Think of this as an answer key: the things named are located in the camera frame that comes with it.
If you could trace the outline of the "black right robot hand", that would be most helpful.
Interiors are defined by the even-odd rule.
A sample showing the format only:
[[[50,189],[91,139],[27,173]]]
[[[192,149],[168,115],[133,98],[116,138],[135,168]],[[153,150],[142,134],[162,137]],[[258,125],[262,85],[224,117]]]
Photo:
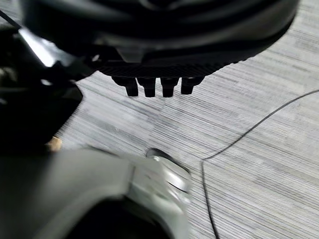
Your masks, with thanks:
[[[191,94],[256,56],[292,25],[297,0],[18,0],[0,28],[0,152],[40,151],[80,105],[95,72],[127,95]]]

